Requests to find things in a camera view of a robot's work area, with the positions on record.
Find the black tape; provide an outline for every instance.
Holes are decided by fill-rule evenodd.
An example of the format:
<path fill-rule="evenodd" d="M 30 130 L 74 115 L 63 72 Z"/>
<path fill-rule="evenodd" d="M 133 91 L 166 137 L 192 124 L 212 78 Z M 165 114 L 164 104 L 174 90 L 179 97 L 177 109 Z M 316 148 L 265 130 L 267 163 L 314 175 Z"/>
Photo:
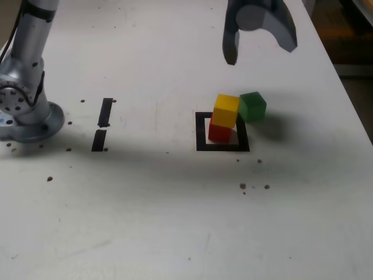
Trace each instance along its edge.
<path fill-rule="evenodd" d="M 205 119 L 211 118 L 211 112 L 196 112 L 196 147 L 197 151 L 205 152 L 250 152 L 246 125 L 240 115 L 237 117 L 236 129 L 238 145 L 206 144 Z"/>
<path fill-rule="evenodd" d="M 104 150 L 106 130 L 98 129 L 94 135 L 92 152 L 102 152 Z"/>
<path fill-rule="evenodd" d="M 27 1 L 24 5 L 22 14 L 25 15 L 27 13 L 38 19 L 44 19 L 46 22 L 51 22 L 56 14 L 56 11 L 41 9 Z"/>
<path fill-rule="evenodd" d="M 112 98 L 104 98 L 103 105 L 101 107 L 100 117 L 98 118 L 98 126 L 102 127 L 109 127 L 109 119 L 111 113 L 111 106 L 112 106 Z"/>

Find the white table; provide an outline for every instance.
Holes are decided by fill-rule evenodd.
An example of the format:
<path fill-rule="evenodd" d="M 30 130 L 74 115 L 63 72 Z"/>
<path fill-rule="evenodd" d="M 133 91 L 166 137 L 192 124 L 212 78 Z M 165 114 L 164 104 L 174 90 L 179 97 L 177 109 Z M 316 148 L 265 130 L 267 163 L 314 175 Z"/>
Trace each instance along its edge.
<path fill-rule="evenodd" d="M 73 124 L 43 148 L 1 145 L 0 279 L 371 279 L 372 145 L 286 2 L 298 48 L 242 33 L 229 66 L 225 0 L 62 0 L 45 89 Z M 197 152 L 195 112 L 253 91 L 268 113 L 251 152 Z"/>

